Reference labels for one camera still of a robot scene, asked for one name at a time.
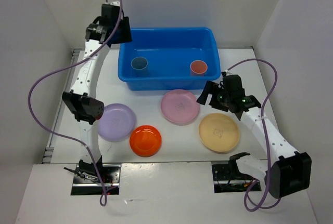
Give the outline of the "pink cup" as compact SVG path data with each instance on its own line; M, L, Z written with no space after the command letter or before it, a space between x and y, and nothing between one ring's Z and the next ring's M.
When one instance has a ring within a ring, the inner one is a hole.
M207 70L208 66L202 60L195 60L190 64L191 76L204 76Z

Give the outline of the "blue cup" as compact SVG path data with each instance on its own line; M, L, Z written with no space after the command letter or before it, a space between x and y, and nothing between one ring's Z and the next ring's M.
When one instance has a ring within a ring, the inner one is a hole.
M146 77L148 75L148 61L144 57L135 57L131 61L131 67L136 77Z

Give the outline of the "pink plate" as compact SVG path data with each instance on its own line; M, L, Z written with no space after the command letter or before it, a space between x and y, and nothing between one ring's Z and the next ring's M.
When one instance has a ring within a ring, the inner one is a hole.
M191 92L175 89L167 92L161 99L162 115L170 122L185 125L192 122L199 113L199 103Z

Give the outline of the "yellow plate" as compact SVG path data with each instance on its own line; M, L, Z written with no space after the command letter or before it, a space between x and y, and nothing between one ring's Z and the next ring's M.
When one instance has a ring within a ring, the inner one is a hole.
M240 139L240 132L235 121L222 113L206 115L198 128L201 142L210 150L218 153L229 152Z

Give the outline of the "orange plate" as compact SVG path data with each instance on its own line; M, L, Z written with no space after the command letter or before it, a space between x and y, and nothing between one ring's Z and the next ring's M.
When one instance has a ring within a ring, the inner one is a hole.
M155 127L142 125L131 133L129 144L136 155L150 157L160 150L162 146L162 136Z

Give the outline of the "purple plate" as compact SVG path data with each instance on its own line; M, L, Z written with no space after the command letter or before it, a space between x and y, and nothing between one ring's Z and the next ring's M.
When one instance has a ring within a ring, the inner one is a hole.
M105 106L98 121L98 134L109 142L120 142L134 129L136 115L134 111L121 103Z

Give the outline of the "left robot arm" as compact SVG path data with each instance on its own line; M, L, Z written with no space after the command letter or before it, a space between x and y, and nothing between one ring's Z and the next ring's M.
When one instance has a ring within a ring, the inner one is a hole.
M85 33L85 59L76 80L62 100L78 122L81 157L78 172L91 182L103 178L102 155L98 145L98 120L104 113L104 103L96 99L97 82L111 45L131 42L129 18L123 15L118 1L104 3L101 15Z

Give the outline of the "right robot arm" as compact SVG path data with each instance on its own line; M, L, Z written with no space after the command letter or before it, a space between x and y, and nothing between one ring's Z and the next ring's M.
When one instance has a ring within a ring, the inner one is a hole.
M277 130L263 112L263 105L253 95L246 95L239 75L222 73L222 81L207 81L197 102L235 114L256 137L267 154L264 166L249 153L229 158L228 173L234 179L244 174L265 183L270 195L282 198L310 186L312 159L300 153Z

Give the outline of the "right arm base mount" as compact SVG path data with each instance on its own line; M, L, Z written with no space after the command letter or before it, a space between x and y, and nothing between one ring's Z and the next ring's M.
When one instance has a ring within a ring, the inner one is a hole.
M228 161L211 162L214 193L245 192L255 181L250 175L234 175Z

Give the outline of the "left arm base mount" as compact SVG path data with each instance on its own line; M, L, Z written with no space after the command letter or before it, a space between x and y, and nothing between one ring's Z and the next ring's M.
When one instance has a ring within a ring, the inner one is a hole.
M81 172L79 165L75 168L64 167L64 170L73 175L71 195L101 195L102 185L97 176ZM101 178L105 184L108 195L118 195L120 191L121 164L104 164Z

